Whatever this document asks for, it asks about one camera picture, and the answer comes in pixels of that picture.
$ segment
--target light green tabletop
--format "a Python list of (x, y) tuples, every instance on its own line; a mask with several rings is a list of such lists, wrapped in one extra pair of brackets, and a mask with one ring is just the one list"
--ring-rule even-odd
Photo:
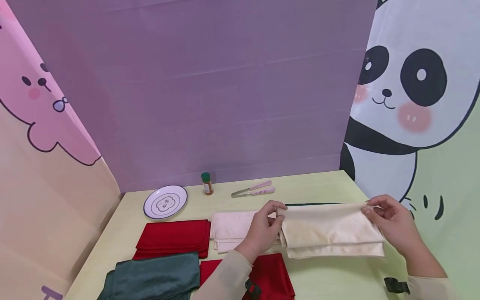
[[(209, 219), (217, 211), (258, 210), (270, 199), (284, 203), (362, 202), (367, 197), (344, 171), (314, 173), (270, 178), (273, 194), (231, 198), (232, 192), (248, 188), (265, 180), (245, 180), (214, 184), (214, 194), (203, 194), (202, 186), (186, 187), (188, 202), (169, 221)], [(65, 300), (96, 299), (102, 290), (105, 275), (120, 261), (131, 259), (135, 245), (148, 222), (143, 212), (145, 199), (152, 191), (129, 192), (123, 197), (113, 217), (83, 265)], [(388, 293), (384, 277), (405, 281), (405, 261), (388, 243), (385, 258), (318, 257), (289, 259), (280, 245), (269, 252), (281, 252), (297, 300), (376, 300), (401, 299)], [(210, 241), (207, 260), (221, 259)]]

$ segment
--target cartoon bear illustration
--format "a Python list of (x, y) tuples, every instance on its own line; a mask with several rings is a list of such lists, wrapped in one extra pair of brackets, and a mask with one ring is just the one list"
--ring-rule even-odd
[(18, 21), (0, 29), (0, 104), (28, 124), (26, 137), (41, 152), (57, 145), (91, 166), (100, 153)]
[(479, 96), (479, 12), (468, 0), (379, 0), (340, 162), (368, 197), (414, 209), (417, 152), (451, 138)]

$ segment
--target sleeve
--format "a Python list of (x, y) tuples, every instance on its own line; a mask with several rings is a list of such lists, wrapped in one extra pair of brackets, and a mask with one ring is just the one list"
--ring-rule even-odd
[(252, 265), (235, 250), (230, 251), (192, 300), (240, 300)]
[(410, 294), (406, 300), (457, 300), (452, 283), (448, 278), (430, 278), (410, 276), (408, 278)]

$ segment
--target stack of napkins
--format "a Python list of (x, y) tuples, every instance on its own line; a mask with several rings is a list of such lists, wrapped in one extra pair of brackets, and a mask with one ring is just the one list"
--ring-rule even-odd
[(214, 249), (226, 253), (235, 249), (247, 236), (255, 211), (214, 213), (210, 238)]
[(385, 256), (384, 237), (360, 211), (366, 203), (289, 206), (280, 241), (289, 258)]
[(117, 263), (97, 300), (188, 300), (200, 285), (196, 252)]
[(148, 223), (138, 240), (133, 259), (193, 251), (198, 252), (199, 258), (207, 258), (209, 237), (208, 220)]
[[(200, 264), (200, 285), (215, 271), (221, 260), (202, 261)], [(253, 263), (250, 281), (258, 286), (262, 293), (258, 300), (290, 300), (295, 299), (287, 267), (282, 254), (261, 255)], [(250, 295), (245, 295), (244, 300), (251, 300)]]

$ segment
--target purple wall panel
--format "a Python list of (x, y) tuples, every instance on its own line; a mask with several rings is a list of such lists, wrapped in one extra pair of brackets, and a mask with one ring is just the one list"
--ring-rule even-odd
[(376, 0), (9, 0), (123, 192), (338, 169)]

